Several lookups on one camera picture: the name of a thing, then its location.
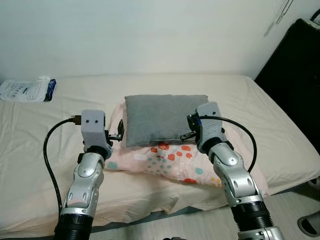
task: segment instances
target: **white bedsheet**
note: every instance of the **white bedsheet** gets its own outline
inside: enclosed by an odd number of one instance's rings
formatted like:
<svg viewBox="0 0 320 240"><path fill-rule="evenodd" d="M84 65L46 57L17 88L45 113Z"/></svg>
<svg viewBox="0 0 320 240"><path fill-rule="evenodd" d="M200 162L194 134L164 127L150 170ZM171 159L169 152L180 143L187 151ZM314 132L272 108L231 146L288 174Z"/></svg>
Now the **white bedsheet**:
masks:
<svg viewBox="0 0 320 240"><path fill-rule="evenodd" d="M43 160L43 141L57 122L83 109L110 119L126 95L205 94L223 117L256 138L257 164L271 194L320 175L320 157L288 116L250 78L240 75L150 74L57 79L52 102L0 101L0 238L48 236L57 223L55 191ZM79 126L65 124L48 144L48 158L64 198L82 151ZM226 203L218 188L177 183L160 176L104 172L94 226L132 222L150 212L202 210Z"/></svg>

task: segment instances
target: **white wall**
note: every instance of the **white wall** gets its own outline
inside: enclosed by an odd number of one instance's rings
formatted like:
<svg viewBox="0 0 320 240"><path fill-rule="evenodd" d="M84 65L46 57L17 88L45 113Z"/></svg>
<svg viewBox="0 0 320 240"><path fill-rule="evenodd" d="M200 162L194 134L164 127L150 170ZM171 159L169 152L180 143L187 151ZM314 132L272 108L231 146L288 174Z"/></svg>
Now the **white wall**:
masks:
<svg viewBox="0 0 320 240"><path fill-rule="evenodd" d="M255 78L288 27L319 0L1 0L0 80L111 73Z"/></svg>

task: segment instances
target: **gray pillow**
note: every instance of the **gray pillow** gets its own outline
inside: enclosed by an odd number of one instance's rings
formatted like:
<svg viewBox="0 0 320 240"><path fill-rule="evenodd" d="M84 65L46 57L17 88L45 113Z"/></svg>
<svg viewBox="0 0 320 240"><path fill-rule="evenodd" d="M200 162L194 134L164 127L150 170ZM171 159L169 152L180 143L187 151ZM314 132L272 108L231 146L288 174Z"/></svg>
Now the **gray pillow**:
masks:
<svg viewBox="0 0 320 240"><path fill-rule="evenodd" d="M181 142L190 132L187 115L208 102L206 95L125 96L127 114L126 146L146 146L159 142Z"/></svg>

